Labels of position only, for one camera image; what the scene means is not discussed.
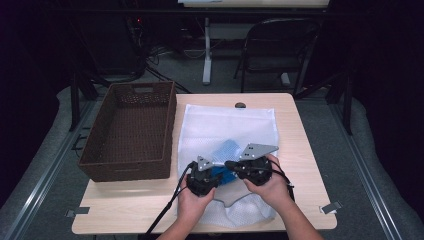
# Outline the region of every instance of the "wooden table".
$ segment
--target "wooden table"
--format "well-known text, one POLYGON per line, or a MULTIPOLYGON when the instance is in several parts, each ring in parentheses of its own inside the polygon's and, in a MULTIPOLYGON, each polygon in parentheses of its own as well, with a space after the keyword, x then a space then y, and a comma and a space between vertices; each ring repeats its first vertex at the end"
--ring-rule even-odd
MULTIPOLYGON (((178 94, 173 132, 171 176, 169 179, 95 183, 90 180, 80 206, 88 214, 78 214, 72 225, 76 234, 144 233, 171 199, 177 185, 177 147, 186 104, 248 108, 274 108, 279 132, 278 158, 295 185, 296 203, 317 229, 333 229, 334 214, 321 213, 319 206, 330 203, 299 113, 289 94, 178 94)), ((176 219, 175 202, 154 233, 164 232, 176 219)), ((283 231, 280 217, 240 228, 198 224, 193 233, 283 231)))

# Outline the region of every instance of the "hand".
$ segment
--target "hand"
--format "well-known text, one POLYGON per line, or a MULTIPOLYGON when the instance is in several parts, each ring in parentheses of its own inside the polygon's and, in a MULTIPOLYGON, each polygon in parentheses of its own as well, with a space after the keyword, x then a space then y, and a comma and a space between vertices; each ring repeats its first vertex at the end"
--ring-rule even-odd
POLYGON ((184 190, 178 195, 178 219, 196 224, 205 212, 206 206, 212 201, 216 188, 206 196, 198 197, 187 188, 187 175, 185 175, 181 189, 184 190))
POLYGON ((213 188, 208 195, 198 197, 187 188, 187 175, 181 182, 181 189, 178 195, 178 216, 177 220, 159 236, 158 240, 183 240, 196 226, 199 219, 205 212, 206 206, 212 201, 215 194, 213 188))
MULTIPOLYGON (((275 156, 268 154, 266 157, 278 165, 280 164, 278 158, 275 156)), ((271 163, 271 165, 272 169, 280 171, 275 164, 271 163)), ((249 191, 261 196, 262 199, 274 209, 280 206, 282 201, 291 201, 286 181, 276 173, 273 173, 271 179, 262 186, 256 186, 247 179, 243 181, 249 191)))

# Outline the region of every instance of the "chair leg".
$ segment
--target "chair leg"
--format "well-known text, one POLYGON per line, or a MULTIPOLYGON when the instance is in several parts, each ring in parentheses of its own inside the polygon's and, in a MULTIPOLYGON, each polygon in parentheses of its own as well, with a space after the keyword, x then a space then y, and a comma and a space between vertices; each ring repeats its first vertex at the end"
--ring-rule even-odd
POLYGON ((237 73, 238 73, 238 71, 240 70, 240 66, 241 66, 241 63, 243 62, 243 58, 244 58, 244 51, 241 53, 241 56, 240 56, 239 62, 238 62, 238 64, 237 64, 236 72, 234 73, 234 76, 233 76, 233 78, 234 78, 234 79, 236 79, 236 78, 237 78, 237 73))

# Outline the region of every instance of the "metal rail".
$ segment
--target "metal rail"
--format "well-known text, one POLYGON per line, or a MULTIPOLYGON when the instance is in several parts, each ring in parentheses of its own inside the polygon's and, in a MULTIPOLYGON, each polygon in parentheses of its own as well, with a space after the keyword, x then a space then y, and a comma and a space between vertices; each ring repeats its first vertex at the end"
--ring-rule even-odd
POLYGON ((25 205, 22 207, 19 215, 16 217, 10 227, 5 239, 22 239, 32 219, 37 214, 38 209, 43 203, 47 193, 53 185, 59 171, 63 165, 67 151, 72 147, 73 142, 78 138, 79 132, 82 130, 83 124, 87 120, 89 113, 93 110, 95 101, 87 101, 81 111, 81 121, 75 127, 73 132, 69 132, 59 148, 58 154, 51 165, 41 176, 34 190, 28 197, 25 205))
POLYGON ((335 104, 330 104, 329 107, 340 131, 343 133, 343 136, 346 142, 348 143, 350 150, 352 151, 357 173, 365 188, 371 205, 373 206, 374 211, 381 223, 381 227, 383 228, 383 231, 387 236, 387 239, 401 240, 402 236, 398 228, 396 227, 395 222, 393 221, 393 218, 386 206, 386 203, 383 197, 381 196, 377 185, 374 182, 374 179, 368 169, 368 166, 358 146, 355 143, 355 140, 353 139, 353 136, 349 135, 343 126, 343 122, 341 120, 342 113, 340 109, 335 104))

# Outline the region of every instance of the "brown wicker basket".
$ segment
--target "brown wicker basket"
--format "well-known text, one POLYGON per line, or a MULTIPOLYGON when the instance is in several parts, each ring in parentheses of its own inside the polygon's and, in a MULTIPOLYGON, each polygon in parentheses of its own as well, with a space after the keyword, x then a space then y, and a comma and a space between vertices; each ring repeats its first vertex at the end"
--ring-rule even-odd
POLYGON ((95 182, 169 178, 174 82, 112 84, 78 166, 95 182))

